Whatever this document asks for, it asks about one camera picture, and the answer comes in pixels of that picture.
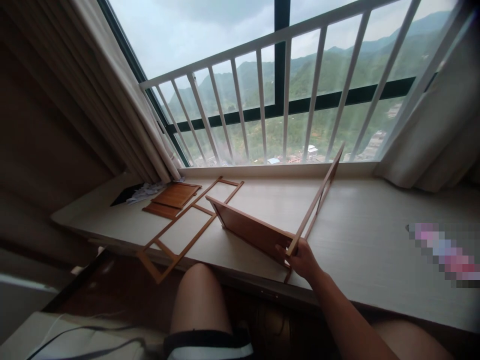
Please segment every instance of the forest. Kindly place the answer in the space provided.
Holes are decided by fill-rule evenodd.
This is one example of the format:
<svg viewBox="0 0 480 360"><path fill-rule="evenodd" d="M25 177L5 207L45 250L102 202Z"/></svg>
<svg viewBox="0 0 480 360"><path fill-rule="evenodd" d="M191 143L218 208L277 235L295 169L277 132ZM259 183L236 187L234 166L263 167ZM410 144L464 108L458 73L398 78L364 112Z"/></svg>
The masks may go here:
<svg viewBox="0 0 480 360"><path fill-rule="evenodd" d="M430 14L414 21L403 42L400 53L390 72L388 81L414 77L427 61L430 48L445 23L448 12L441 11ZM377 84L384 71L390 52L397 37L398 30L388 37L376 41L364 41L353 73L350 89ZM320 77L317 95L342 91L348 67L351 60L352 48L341 49L332 47L323 52L320 68ZM289 99L297 100L310 98L313 85L313 73L317 54L291 59ZM262 62L263 88L265 105L274 103L275 64ZM240 88L241 105L244 110L260 106L259 82L256 62L243 62L237 66ZM231 72L215 73L215 82L218 88L221 107L224 113L238 111L237 98ZM207 76L198 85L202 105L208 117L219 114L214 96L212 81ZM180 96L191 120L200 119L200 112L190 87L179 89ZM395 119L396 110L403 101L402 97L379 101L362 139L358 154L362 153L374 133L387 131ZM177 123L186 121L185 114L180 106L176 94L168 102L168 106ZM352 151L359 131L365 120L370 103L360 103L345 106L340 118L338 131L333 144L332 153L335 154L341 143L345 141L344 154ZM310 145L318 149L319 160L327 152L332 128L337 116L338 108L329 108L314 112L310 133ZM287 156L299 156L303 153L308 113L291 114L288 116ZM265 120L267 159L279 157L283 149L283 117L267 118ZM245 123L249 158L247 158L242 127L240 124L227 126L228 137L232 145L234 162L236 165L264 164L262 142L262 126L260 120ZM212 128L213 137L219 152L222 165L232 165L225 138L224 129ZM182 132L183 139L197 166L204 166L198 146L190 131ZM213 151L205 129L196 130L195 134L200 142L205 158L213 157ZM183 144L178 134L175 134L180 146Z"/></svg>

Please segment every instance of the leg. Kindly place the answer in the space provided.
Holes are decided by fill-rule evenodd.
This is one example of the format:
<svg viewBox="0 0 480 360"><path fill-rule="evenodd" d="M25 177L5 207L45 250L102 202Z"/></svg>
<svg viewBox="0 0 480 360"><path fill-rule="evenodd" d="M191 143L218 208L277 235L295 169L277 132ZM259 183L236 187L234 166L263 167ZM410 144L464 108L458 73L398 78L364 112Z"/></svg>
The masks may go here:
<svg viewBox="0 0 480 360"><path fill-rule="evenodd" d="M411 322L391 320L374 324L373 328L400 360L453 360L437 340Z"/></svg>
<svg viewBox="0 0 480 360"><path fill-rule="evenodd" d="M192 266L178 286L170 334L194 329L233 333L220 283L202 263Z"/></svg>

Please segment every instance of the cloudy sky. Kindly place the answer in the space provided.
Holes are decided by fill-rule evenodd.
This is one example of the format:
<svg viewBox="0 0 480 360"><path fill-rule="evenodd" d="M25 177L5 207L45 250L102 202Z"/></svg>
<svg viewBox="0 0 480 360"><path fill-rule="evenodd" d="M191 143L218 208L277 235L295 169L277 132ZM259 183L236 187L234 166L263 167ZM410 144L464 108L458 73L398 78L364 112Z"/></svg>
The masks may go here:
<svg viewBox="0 0 480 360"><path fill-rule="evenodd" d="M274 31L274 0L109 0L147 78L151 79ZM352 0L291 0L290 25L340 7ZM414 20L451 10L456 0L422 0ZM410 0L400 0L372 12L364 40L391 35L401 24ZM325 49L355 43L360 16L328 27ZM319 30L292 41L292 58L317 50ZM273 61L273 46L262 51ZM255 61L255 55L236 60ZM230 63L214 67L231 72ZM197 73L201 82L207 71ZM184 79L179 88L188 86Z"/></svg>

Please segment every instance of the window frame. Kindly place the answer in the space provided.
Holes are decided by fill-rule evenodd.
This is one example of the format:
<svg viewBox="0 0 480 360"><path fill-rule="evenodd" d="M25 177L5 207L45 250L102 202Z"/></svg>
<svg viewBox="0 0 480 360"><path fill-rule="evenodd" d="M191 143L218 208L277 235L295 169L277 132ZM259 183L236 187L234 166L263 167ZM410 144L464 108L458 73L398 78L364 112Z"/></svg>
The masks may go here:
<svg viewBox="0 0 480 360"><path fill-rule="evenodd" d="M109 0L97 0L135 78L138 83L147 81L145 72L137 59L133 48L127 39L122 26L115 15L115 12L109 3ZM290 26L290 0L274 0L274 31ZM282 117L284 115L284 91L285 91L285 55L286 55L286 42L276 43L274 45L274 104L266 105L264 107L265 119ZM424 92L428 90L432 81L435 79L437 73L433 75L430 82L424 89ZM393 99L407 96L412 85L414 84L416 77L408 77L399 80L388 81L380 95L379 100ZM378 84L362 86L358 88L352 88L348 90L345 106L369 103L372 101ZM178 152L183 165L186 168L191 167L187 157L185 156L182 147L177 141L175 134L177 129L175 125L169 124L163 111L160 107L160 103L157 97L154 95L151 88L146 89L145 93L151 102L151 105L156 110L159 120L166 130L166 134L172 141L173 146ZM324 110L337 108L340 104L342 91L327 93L323 95L317 95L315 99L314 110ZM288 102L288 115L308 113L310 107L310 98L302 98L297 100L290 100ZM243 118L245 122L258 121L261 119L260 107L243 110ZM207 118L211 128L221 127L222 121L220 115L210 116ZM225 124L234 125L240 124L240 114L238 111L229 112L224 114ZM191 124L194 130L203 130L205 125L201 118L192 119ZM191 132L190 125L187 121L178 122L178 129L180 132Z"/></svg>

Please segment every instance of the white desk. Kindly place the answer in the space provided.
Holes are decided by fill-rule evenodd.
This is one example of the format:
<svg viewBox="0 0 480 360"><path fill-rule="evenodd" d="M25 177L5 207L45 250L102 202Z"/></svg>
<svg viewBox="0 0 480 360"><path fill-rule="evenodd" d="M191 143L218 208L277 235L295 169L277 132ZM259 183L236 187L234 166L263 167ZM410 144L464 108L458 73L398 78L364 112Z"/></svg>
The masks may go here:
<svg viewBox="0 0 480 360"><path fill-rule="evenodd" d="M321 178L225 177L245 184L229 205L282 230L295 233L318 190ZM185 180L206 189L214 177ZM139 249L170 220L144 211L149 200L109 207L126 187L139 181L123 174L52 215L52 219L107 243ZM233 189L217 184L209 195L223 201ZM202 199L206 208L210 204ZM178 254L209 216L189 210L161 240ZM452 288L428 264L414 240L409 223L474 223L480 219L480 194L457 188L436 195L400 190L382 179L337 176L314 224L308 242L320 266L352 301L451 327L475 331L480 290ZM208 227L186 258L245 274L252 282L313 302L309 284L221 227Z"/></svg>

